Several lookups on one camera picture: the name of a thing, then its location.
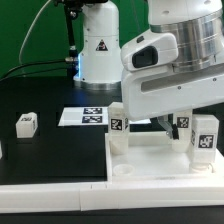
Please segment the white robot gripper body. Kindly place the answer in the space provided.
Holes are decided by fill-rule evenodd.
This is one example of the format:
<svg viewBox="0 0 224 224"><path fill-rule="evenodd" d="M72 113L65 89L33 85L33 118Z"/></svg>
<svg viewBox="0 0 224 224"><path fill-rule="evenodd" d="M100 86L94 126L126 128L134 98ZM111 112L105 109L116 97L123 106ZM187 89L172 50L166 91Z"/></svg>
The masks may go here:
<svg viewBox="0 0 224 224"><path fill-rule="evenodd" d="M224 63L172 74L166 66L122 75L122 101L131 121L224 102Z"/></svg>

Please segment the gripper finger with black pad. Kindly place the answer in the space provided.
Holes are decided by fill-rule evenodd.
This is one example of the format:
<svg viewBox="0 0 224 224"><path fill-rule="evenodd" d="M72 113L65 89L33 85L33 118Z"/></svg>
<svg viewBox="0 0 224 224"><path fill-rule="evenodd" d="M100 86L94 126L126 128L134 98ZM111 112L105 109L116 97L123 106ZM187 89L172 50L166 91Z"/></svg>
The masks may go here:
<svg viewBox="0 0 224 224"><path fill-rule="evenodd" d="M171 124L168 121L168 116L159 116L157 118L158 123L165 129L166 134L170 139L178 140L179 139L179 132L176 124Z"/></svg>

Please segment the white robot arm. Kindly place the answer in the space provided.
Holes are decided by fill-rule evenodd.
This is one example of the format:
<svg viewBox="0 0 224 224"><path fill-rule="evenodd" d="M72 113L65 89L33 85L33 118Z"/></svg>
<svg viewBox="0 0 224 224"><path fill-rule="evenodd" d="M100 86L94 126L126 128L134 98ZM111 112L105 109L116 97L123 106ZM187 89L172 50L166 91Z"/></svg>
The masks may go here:
<svg viewBox="0 0 224 224"><path fill-rule="evenodd" d="M146 0L149 28L123 47L108 4L84 7L76 82L119 83L127 117L160 117L224 102L222 0Z"/></svg>

